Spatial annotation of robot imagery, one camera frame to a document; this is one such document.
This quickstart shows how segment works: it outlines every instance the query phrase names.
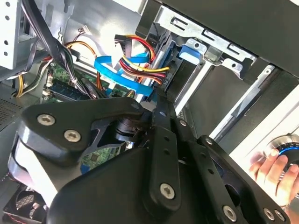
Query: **gray metal sheet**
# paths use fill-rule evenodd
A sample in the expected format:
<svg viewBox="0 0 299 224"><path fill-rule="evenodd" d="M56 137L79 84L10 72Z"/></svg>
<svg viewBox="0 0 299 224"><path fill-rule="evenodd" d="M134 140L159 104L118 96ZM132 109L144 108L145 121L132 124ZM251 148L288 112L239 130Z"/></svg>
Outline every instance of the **gray metal sheet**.
<svg viewBox="0 0 299 224"><path fill-rule="evenodd" d="M188 104L197 135L209 135L249 87L224 67L210 72Z"/></svg>

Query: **wire bundle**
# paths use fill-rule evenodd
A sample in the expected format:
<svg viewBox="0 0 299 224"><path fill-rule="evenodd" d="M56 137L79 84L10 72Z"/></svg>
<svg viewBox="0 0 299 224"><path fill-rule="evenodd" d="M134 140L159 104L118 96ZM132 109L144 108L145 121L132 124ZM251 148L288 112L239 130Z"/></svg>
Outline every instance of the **wire bundle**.
<svg viewBox="0 0 299 224"><path fill-rule="evenodd" d="M143 78L150 78L157 82L158 84L162 84L163 79L166 77L166 72L170 69L169 67L162 68L162 69L148 69L148 66L155 60L156 55L152 46L147 43L144 39L136 36L136 35L128 35L127 37L131 38L132 40L137 40L140 42L150 54L149 64L147 64L144 68L137 66L130 62L125 56L122 57L120 60L120 65L122 69L129 75L139 77L139 83L142 82Z"/></svg>
<svg viewBox="0 0 299 224"><path fill-rule="evenodd" d="M36 6L35 1L22 0L21 7L31 27L39 40L44 44L51 57L60 65L60 67L70 74L71 81L74 83L76 88L83 94L92 98L88 88L83 84L81 78L78 78L75 74L73 59L69 49L52 36L45 20Z"/></svg>

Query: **yellow wire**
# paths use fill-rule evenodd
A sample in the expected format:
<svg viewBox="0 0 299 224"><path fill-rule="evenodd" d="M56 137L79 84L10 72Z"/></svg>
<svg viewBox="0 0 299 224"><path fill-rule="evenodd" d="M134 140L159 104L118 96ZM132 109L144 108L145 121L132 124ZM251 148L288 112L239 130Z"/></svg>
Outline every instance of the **yellow wire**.
<svg viewBox="0 0 299 224"><path fill-rule="evenodd" d="M23 77L22 77L22 75L19 76L19 83L20 83L20 87L18 90L18 94L15 97L20 97L20 95L23 93Z"/></svg>
<svg viewBox="0 0 299 224"><path fill-rule="evenodd" d="M71 46L73 46L75 44L80 44L80 45L83 45L83 46L87 47L91 51L91 53L94 55L94 57L97 58L97 54L96 54L95 50L89 44L87 44L83 41L75 41L75 42L68 43L66 45L66 47L70 48Z"/></svg>
<svg viewBox="0 0 299 224"><path fill-rule="evenodd" d="M140 67L138 65L133 64L132 62L130 62L125 56L122 57L131 67L135 67L137 69L141 69L143 71L149 71L149 72L162 72L162 71L168 71L170 68L169 67L165 67L165 68L161 68L161 69L146 69L143 67Z"/></svg>

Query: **metal rod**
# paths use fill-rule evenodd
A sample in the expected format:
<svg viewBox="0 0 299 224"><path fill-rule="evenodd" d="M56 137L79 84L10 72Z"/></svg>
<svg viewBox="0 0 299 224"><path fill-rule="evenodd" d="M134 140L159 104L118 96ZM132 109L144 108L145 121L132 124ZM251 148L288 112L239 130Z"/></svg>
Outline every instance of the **metal rod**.
<svg viewBox="0 0 299 224"><path fill-rule="evenodd" d="M206 62L203 66L197 67L191 74L190 78L175 100L175 110L177 115L182 111L190 97L197 90L198 86L205 79L212 67L213 64Z"/></svg>

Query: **black wire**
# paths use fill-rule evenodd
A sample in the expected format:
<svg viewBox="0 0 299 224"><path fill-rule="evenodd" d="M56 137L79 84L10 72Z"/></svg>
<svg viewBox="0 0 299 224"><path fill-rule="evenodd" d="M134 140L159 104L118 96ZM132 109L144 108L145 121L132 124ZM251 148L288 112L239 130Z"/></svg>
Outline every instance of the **black wire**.
<svg viewBox="0 0 299 224"><path fill-rule="evenodd" d="M41 65L40 65L39 68L38 68L38 72L37 72L37 76L36 76L36 78L33 80L33 82L32 82L29 86L27 86L27 87L23 90L23 92L26 92L26 91L29 90L31 87L35 86L35 84L38 82L38 80L40 80L40 77L41 77L41 75L42 75L42 69L43 69L43 67L46 65L46 63L47 63L47 62L43 62L43 63L41 63Z"/></svg>
<svg viewBox="0 0 299 224"><path fill-rule="evenodd" d="M35 1L22 0L21 7L37 37L45 45L46 50L50 53L55 62L70 74L72 82L80 92L91 97L86 86L84 86L82 81L80 79L77 79L75 76L71 53L65 46L63 46L57 39L52 36Z"/></svg>
<svg viewBox="0 0 299 224"><path fill-rule="evenodd" d="M52 36L52 33L43 19L43 16L39 11L35 1L22 0L21 7L34 32L45 45L46 50L61 67L64 67L59 45L57 45L56 39Z"/></svg>
<svg viewBox="0 0 299 224"><path fill-rule="evenodd" d="M33 61L34 61L34 58L36 56L36 49L37 49L37 45L39 43L39 39L37 39L32 47L31 47L31 51L30 51L30 54L29 54L29 57L28 57L28 61L27 61L27 65L25 67L25 70L24 72L29 72L30 69L32 68L32 65L33 65Z"/></svg>

